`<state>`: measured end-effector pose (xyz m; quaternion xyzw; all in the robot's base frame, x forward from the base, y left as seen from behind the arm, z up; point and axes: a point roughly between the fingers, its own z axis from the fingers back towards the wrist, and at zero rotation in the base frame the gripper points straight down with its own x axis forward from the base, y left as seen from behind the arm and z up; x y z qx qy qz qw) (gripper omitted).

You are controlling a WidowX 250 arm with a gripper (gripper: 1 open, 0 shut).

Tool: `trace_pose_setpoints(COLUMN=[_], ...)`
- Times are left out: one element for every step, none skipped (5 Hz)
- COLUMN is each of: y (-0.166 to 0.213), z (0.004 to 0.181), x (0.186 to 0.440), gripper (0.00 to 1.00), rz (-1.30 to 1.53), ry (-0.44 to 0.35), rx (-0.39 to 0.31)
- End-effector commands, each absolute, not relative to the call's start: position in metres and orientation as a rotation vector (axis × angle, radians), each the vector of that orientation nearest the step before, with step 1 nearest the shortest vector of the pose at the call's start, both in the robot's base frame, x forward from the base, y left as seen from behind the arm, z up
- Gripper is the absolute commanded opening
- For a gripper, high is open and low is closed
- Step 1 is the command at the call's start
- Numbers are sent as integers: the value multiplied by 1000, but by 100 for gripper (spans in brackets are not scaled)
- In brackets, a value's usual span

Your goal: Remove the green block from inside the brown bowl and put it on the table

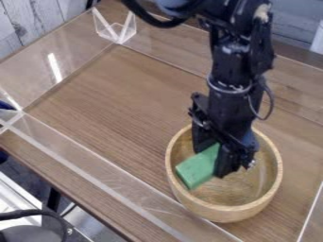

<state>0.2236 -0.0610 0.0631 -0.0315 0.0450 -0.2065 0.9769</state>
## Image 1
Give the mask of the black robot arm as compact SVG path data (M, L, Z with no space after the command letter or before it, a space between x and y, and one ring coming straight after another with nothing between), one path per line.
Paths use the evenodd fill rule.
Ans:
M121 0L133 14L159 28L173 28L192 18L209 33L212 69L207 77L208 93L192 93L193 150L203 152L219 145L212 175L221 178L247 169L259 142L252 131L264 96L271 95L265 72L272 68L269 0L156 0L169 16L161 21L137 0Z

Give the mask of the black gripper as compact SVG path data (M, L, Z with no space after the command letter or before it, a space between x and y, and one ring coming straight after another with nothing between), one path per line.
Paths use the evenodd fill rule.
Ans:
M247 169L259 151L252 131L263 99L263 78L249 78L245 84L229 84L207 78L208 95L191 95L193 151L201 152L219 144L213 175L223 179L240 167Z

